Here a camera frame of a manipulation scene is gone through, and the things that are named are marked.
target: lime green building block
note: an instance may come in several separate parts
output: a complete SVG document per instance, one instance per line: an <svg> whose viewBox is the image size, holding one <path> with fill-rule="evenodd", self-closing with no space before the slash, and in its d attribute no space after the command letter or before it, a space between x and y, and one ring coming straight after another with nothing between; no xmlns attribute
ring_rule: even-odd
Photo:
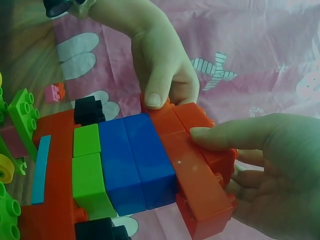
<svg viewBox="0 0 320 240"><path fill-rule="evenodd" d="M21 215L20 204L7 193L0 182L0 239L19 240L18 217Z"/></svg>
<svg viewBox="0 0 320 240"><path fill-rule="evenodd" d="M0 154L5 155L13 162L14 171L16 173L20 173L24 176L26 175L27 163L25 162L25 160L23 158L14 159L14 157L12 156L11 152L7 148L7 145L4 141L4 139L1 137L1 135L0 135Z"/></svg>
<svg viewBox="0 0 320 240"><path fill-rule="evenodd" d="M2 126L5 122L6 116L8 115L8 104L4 101L3 98L3 90L0 87L0 126ZM14 164L14 170L17 173L22 175L26 175L25 169L27 168L27 163L24 159L14 159L11 152L7 148L7 145L3 138L0 135L0 154L8 157Z"/></svg>
<svg viewBox="0 0 320 240"><path fill-rule="evenodd" d="M27 89L22 89L15 94L8 111L29 156L36 161L37 148L32 141L32 136L37 129L40 114L38 109L34 108L34 102L34 95Z"/></svg>
<svg viewBox="0 0 320 240"><path fill-rule="evenodd" d="M90 220L117 216L106 193L99 152L72 159L72 195Z"/></svg>
<svg viewBox="0 0 320 240"><path fill-rule="evenodd" d="M81 157L101 152L98 124L74 129L73 157Z"/></svg>
<svg viewBox="0 0 320 240"><path fill-rule="evenodd" d="M8 115L8 104L4 101L3 93L0 87L0 126L5 123L6 116Z"/></svg>

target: red building block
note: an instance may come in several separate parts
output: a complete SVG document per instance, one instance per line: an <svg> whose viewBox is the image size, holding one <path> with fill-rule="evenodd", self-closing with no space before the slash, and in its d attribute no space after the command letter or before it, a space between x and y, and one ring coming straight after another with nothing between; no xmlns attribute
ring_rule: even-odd
<svg viewBox="0 0 320 240"><path fill-rule="evenodd" d="M193 240L223 231L234 203L186 132L160 137L180 186L176 203Z"/></svg>
<svg viewBox="0 0 320 240"><path fill-rule="evenodd" d="M41 122L42 134L51 135L50 152L45 177L44 203L23 206L19 219L21 239L76 240L75 223L88 220L72 195L72 154L74 110L60 112Z"/></svg>
<svg viewBox="0 0 320 240"><path fill-rule="evenodd" d="M140 96L140 103L143 103L143 95ZM150 110L141 104L143 112L148 113L156 132L159 136L177 134L185 132L185 128L174 113L170 100L168 99L164 106L159 110Z"/></svg>
<svg viewBox="0 0 320 240"><path fill-rule="evenodd" d="M0 128L0 134L15 159L29 155L9 115L6 116L3 126Z"/></svg>
<svg viewBox="0 0 320 240"><path fill-rule="evenodd" d="M173 111L180 119L185 130L190 133L190 129L194 127L212 128L215 124L210 120L203 109L195 103L188 103L173 107ZM238 157L236 149L228 149L224 151L208 151L204 148L198 148L209 165L213 173L220 173L225 184L228 184L231 175L234 173L235 159Z"/></svg>

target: toy building block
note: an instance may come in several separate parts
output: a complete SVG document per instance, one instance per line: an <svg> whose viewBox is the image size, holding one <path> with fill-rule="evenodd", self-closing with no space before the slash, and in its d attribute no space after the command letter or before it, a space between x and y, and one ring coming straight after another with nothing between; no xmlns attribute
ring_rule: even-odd
<svg viewBox="0 0 320 240"><path fill-rule="evenodd" d="M0 135L13 158L19 159L28 156L28 151L10 116L5 118L4 125L0 128Z"/></svg>
<svg viewBox="0 0 320 240"><path fill-rule="evenodd" d="M74 129L73 157L81 157L101 152L98 124Z"/></svg>
<svg viewBox="0 0 320 240"><path fill-rule="evenodd" d="M0 182L4 184L11 183L15 174L15 165L5 155L0 154Z"/></svg>
<svg viewBox="0 0 320 240"><path fill-rule="evenodd" d="M114 240L131 240L129 237L127 229L124 225L114 226L112 228Z"/></svg>
<svg viewBox="0 0 320 240"><path fill-rule="evenodd" d="M146 113L123 119L148 210L175 202L177 178Z"/></svg>
<svg viewBox="0 0 320 240"><path fill-rule="evenodd" d="M104 186L119 216L147 210L124 119L99 123Z"/></svg>
<svg viewBox="0 0 320 240"><path fill-rule="evenodd" d="M44 88L45 101L48 104L53 104L59 102L60 96L58 94L59 88L53 84L46 86Z"/></svg>
<svg viewBox="0 0 320 240"><path fill-rule="evenodd" d="M42 204L45 200L45 182L50 151L51 136L43 136L40 139L38 154L36 156L35 170L32 184L31 203Z"/></svg>
<svg viewBox="0 0 320 240"><path fill-rule="evenodd" d="M150 116L155 130L158 136L177 134L185 132L185 127L182 125L180 120L177 118L176 114L172 109L170 100L168 99L163 107L159 110L150 110L144 107L143 105L143 95L140 95L140 103L143 106L145 113L148 113Z"/></svg>
<svg viewBox="0 0 320 240"><path fill-rule="evenodd" d="M51 135L44 202L22 207L19 228L23 240L76 240L75 223L88 220L72 196L73 116L73 109L53 114L51 125L41 128Z"/></svg>
<svg viewBox="0 0 320 240"><path fill-rule="evenodd" d="M117 216L106 193L100 153L72 159L72 195L90 220Z"/></svg>
<svg viewBox="0 0 320 240"><path fill-rule="evenodd" d="M0 135L0 153L2 153L3 155L5 155L6 157L8 157L11 160L11 162L14 165L15 172L18 172L22 175L26 175L25 169L27 168L27 163L25 162L24 158L15 159L11 155L11 152L7 148L6 143L3 140L3 138L1 137L1 135Z"/></svg>
<svg viewBox="0 0 320 240"><path fill-rule="evenodd" d="M176 203L193 240L222 232L234 205L187 132L160 137L175 170Z"/></svg>
<svg viewBox="0 0 320 240"><path fill-rule="evenodd" d="M20 204L7 193L5 185L0 182L0 239L20 240L18 217L21 214Z"/></svg>
<svg viewBox="0 0 320 240"><path fill-rule="evenodd" d="M106 120L102 111L101 100L95 99L95 96L87 96L75 100L74 104L74 122L87 126L98 124Z"/></svg>
<svg viewBox="0 0 320 240"><path fill-rule="evenodd" d="M75 224L76 240L115 240L111 218L101 218Z"/></svg>
<svg viewBox="0 0 320 240"><path fill-rule="evenodd" d="M0 126L4 124L5 118L8 115L8 104L4 101L3 93L4 92L0 87Z"/></svg>
<svg viewBox="0 0 320 240"><path fill-rule="evenodd" d="M35 161L37 149L32 142L32 136L37 129L37 120L40 116L39 111L33 106L34 101L34 95L27 89L22 89L16 93L8 111L29 156Z"/></svg>
<svg viewBox="0 0 320 240"><path fill-rule="evenodd" d="M58 82L53 84L58 88L58 95L60 97L60 101L63 100L66 96L65 84L63 82Z"/></svg>
<svg viewBox="0 0 320 240"><path fill-rule="evenodd" d="M207 127L212 128L215 124L210 120L203 109L198 107L195 103L183 104L173 107L173 111L180 119L185 130L190 133L193 127ZM235 159L238 157L238 151L235 149L228 149L224 151L208 151L199 147L201 154L211 168L212 172L220 173L224 179L225 184L228 184L231 175L234 172Z"/></svg>

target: blue building block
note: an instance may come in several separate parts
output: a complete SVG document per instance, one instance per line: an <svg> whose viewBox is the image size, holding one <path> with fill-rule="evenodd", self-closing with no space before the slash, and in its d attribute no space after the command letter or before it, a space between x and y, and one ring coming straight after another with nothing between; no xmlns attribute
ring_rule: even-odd
<svg viewBox="0 0 320 240"><path fill-rule="evenodd" d="M104 185L119 216L147 210L124 120L99 123Z"/></svg>
<svg viewBox="0 0 320 240"><path fill-rule="evenodd" d="M40 139L32 184L31 204L33 205L42 204L45 200L45 182L50 140L50 135L43 136Z"/></svg>
<svg viewBox="0 0 320 240"><path fill-rule="evenodd" d="M123 120L147 209L174 203L176 174L149 115L142 113Z"/></svg>

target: pink bedsheet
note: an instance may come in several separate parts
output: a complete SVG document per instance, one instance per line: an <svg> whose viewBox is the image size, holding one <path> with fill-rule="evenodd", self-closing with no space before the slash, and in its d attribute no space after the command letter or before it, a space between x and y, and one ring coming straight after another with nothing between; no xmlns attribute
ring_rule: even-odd
<svg viewBox="0 0 320 240"><path fill-rule="evenodd" d="M278 112L320 118L318 0L154 2L167 13L197 69L198 104L217 123ZM70 15L55 19L54 26L71 100L95 95L108 120L138 113L130 40ZM113 221L126 225L133 240L190 239L175 204ZM270 238L232 219L209 239Z"/></svg>

